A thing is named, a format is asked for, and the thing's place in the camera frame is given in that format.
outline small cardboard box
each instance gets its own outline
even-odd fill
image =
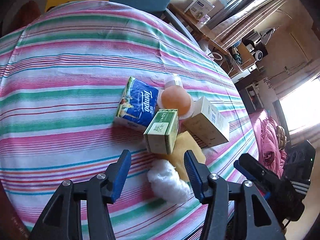
[[[207,0],[194,0],[187,9],[185,9],[184,13],[190,14],[199,21],[203,16],[208,14],[213,7],[214,6]]]
[[[148,151],[171,154],[178,133],[178,125],[177,109],[160,109],[143,134]]]
[[[201,97],[194,103],[192,117],[183,124],[209,147],[229,141],[229,122],[210,101]]]

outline blue packaging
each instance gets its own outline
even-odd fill
[[[130,77],[124,88],[114,122],[144,131],[155,115],[158,93],[158,89]]]

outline pink blanket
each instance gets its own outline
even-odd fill
[[[258,145],[259,162],[280,178],[287,154],[278,149],[275,130],[277,123],[272,117],[268,117],[265,110],[250,114],[249,117]]]

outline metal screw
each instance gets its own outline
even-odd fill
[[[69,186],[71,184],[71,181],[69,179],[66,179],[62,182],[63,186]]]
[[[216,179],[219,179],[219,175],[216,174],[216,173],[211,173],[211,174],[209,175],[209,178],[216,180]]]
[[[247,187],[252,187],[253,183],[252,183],[252,181],[250,181],[250,180],[246,180],[246,181],[244,182],[244,185],[247,186]]]
[[[105,175],[104,173],[99,173],[99,174],[97,175],[97,178],[98,178],[98,179],[105,179],[105,177],[106,177],[106,175]]]

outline blue gripper pad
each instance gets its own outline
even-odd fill
[[[200,201],[204,200],[204,192],[208,190],[208,176],[210,171],[205,164],[199,163],[191,150],[184,153],[184,166],[186,168],[191,187],[195,197]]]
[[[120,197],[125,180],[131,166],[131,153],[124,150],[116,163],[111,163],[107,170],[109,183],[112,183],[111,201],[114,203]]]

